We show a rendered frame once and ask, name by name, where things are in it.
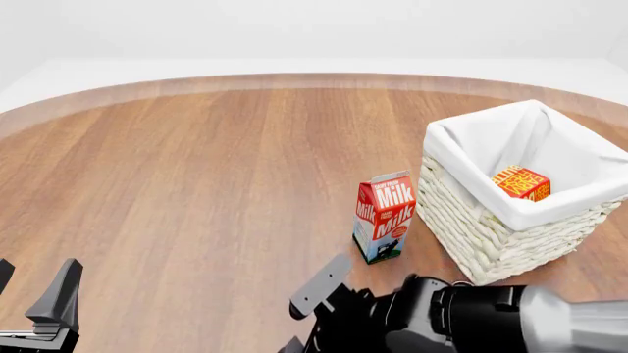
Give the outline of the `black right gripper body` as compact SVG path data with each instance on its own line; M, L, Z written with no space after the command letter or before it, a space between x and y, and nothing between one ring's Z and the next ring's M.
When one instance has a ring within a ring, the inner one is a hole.
M277 353L389 353L388 309L389 296L342 284L314 308L316 322L308 339L294 337Z

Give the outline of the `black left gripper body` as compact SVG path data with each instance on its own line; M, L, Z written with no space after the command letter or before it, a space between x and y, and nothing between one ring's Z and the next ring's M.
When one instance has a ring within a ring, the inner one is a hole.
M56 334L0 331L0 353L73 353L79 334L61 328Z

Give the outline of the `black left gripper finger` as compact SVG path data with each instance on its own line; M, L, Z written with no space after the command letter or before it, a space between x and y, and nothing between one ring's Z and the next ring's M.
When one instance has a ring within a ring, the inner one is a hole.
M12 278L15 267L5 258L0 258L0 295L3 293L7 284Z
M79 332L78 298L83 266L69 258L42 296L25 313L35 334L56 334L67 328Z

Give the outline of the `cream woven basket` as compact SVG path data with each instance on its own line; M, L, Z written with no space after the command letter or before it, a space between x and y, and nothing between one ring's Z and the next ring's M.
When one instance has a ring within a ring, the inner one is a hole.
M623 196L563 220L516 231L475 198L465 198L424 149L417 196L419 216L475 284L517 276L572 252L628 200Z

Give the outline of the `red and yellow butter box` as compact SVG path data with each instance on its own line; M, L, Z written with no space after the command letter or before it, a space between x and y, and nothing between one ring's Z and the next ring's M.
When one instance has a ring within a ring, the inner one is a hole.
M527 199L539 202L551 194L550 179L512 165L492 177L492 182L515 199Z

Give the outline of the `white cloth basket liner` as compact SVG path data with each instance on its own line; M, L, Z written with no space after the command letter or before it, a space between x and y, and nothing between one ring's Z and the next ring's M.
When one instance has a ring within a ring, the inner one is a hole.
M537 100L429 123L423 149L465 198L516 231L628 196L628 152ZM550 195L508 196L491 178L511 165L549 178Z

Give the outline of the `grey plate on black stalk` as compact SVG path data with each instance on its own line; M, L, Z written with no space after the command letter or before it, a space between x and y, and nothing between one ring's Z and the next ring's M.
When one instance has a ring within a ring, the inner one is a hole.
M289 314L294 320L303 320L325 302L340 287L352 268L351 259L339 254L313 278L303 284L289 300Z

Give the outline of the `red and white milk carton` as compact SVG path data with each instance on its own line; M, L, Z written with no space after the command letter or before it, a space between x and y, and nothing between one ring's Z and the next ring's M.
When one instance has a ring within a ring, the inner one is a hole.
M352 238L367 264L401 254L415 208L409 170L359 184Z

